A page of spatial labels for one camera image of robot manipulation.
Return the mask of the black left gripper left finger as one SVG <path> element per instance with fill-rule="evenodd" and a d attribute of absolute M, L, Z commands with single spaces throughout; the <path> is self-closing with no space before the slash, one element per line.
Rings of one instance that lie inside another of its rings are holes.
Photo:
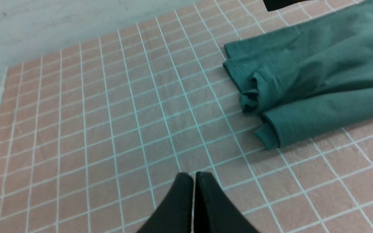
<path fill-rule="evenodd" d="M 137 232 L 190 233 L 193 190 L 193 178 L 187 173 L 178 173 L 160 205 Z"/>

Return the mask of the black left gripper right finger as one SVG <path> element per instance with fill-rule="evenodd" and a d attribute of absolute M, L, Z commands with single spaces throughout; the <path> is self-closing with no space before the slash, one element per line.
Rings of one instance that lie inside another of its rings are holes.
<path fill-rule="evenodd" d="M 209 172 L 198 172 L 195 182 L 195 233 L 258 233 L 223 192 Z"/>

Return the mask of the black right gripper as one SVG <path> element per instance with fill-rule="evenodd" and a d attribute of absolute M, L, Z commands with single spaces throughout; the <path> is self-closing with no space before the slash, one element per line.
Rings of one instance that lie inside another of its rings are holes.
<path fill-rule="evenodd" d="M 300 2 L 303 2 L 303 0 L 263 0 L 265 8 L 268 12 L 283 9 Z"/>

